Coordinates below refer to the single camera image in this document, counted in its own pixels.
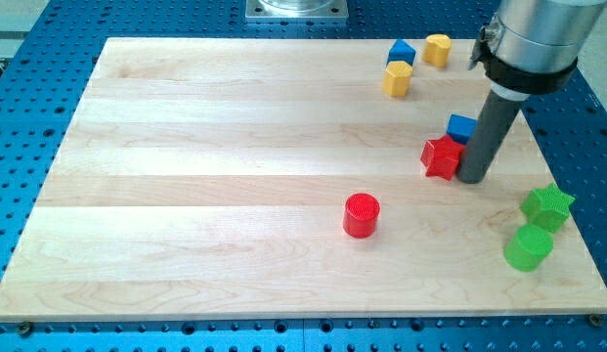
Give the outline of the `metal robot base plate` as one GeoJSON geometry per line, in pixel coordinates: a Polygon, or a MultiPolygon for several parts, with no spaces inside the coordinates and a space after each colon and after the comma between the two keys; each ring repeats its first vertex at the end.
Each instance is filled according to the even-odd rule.
{"type": "Polygon", "coordinates": [[[245,17],[251,20],[346,19],[346,0],[246,0],[245,17]]]}

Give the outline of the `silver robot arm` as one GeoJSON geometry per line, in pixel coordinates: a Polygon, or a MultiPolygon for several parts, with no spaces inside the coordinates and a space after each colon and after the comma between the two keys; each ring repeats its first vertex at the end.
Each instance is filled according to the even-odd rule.
{"type": "Polygon", "coordinates": [[[524,95],[562,89],[606,0],[502,0],[469,61],[497,86],[524,95]]]}

